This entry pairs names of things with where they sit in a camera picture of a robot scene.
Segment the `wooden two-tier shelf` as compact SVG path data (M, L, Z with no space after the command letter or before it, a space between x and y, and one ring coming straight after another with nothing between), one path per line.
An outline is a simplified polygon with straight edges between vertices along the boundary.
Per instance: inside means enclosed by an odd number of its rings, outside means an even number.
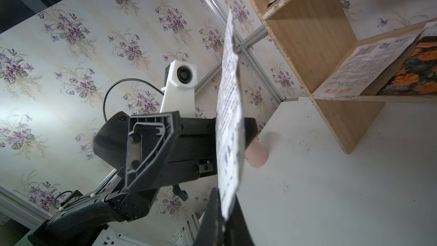
M359 46L412 33L422 29L424 23L358 41L338 0L250 2L343 152L353 152L386 103L436 103L434 95L379 95L379 90L413 51L412 47L360 95L318 98L314 94Z

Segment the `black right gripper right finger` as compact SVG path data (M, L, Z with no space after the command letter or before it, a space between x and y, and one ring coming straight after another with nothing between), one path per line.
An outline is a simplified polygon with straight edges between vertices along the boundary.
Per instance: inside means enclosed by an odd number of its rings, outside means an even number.
M244 219L239 200L237 198L235 200L231 216L229 217L229 220L225 223L223 245L255 246L246 225L246 221Z

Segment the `white text seed bag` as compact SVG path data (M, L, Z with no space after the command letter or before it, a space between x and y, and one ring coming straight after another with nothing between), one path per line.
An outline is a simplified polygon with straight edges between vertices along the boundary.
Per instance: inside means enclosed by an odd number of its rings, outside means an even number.
M236 201L245 149L239 56L234 51L233 37L233 13L230 11L226 22L221 82L216 108L218 190L221 215L225 221L230 219Z

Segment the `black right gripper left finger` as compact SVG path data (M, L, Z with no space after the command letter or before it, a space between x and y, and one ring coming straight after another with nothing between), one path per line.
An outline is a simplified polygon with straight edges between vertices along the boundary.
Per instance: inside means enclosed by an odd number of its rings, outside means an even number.
M221 215L220 194L213 188L201 221L194 246L222 246L224 242L223 217Z

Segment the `dark marigold seed bag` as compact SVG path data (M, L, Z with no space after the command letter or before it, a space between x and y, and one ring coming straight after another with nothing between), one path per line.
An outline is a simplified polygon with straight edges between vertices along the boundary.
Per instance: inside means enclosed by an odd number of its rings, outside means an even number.
M437 94L437 37L423 36L400 69L378 92L383 96Z

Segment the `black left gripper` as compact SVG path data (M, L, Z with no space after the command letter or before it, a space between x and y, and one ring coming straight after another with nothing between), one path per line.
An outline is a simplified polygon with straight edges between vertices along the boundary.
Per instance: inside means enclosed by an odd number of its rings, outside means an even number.
M129 118L125 186L140 192L218 174L216 119L178 111Z

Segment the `white lower-shelf seed bag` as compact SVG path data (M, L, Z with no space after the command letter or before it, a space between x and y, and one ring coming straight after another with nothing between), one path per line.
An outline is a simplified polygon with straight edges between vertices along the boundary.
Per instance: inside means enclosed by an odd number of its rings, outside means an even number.
M359 46L313 93L316 99L360 95L416 40L424 28Z

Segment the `pink pen cup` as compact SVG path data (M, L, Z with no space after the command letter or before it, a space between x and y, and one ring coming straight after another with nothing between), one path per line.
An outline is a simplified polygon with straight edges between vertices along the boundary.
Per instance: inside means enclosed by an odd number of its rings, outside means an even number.
M268 158L269 152L260 143L259 138L253 140L245 151L245 160L255 169L263 167Z

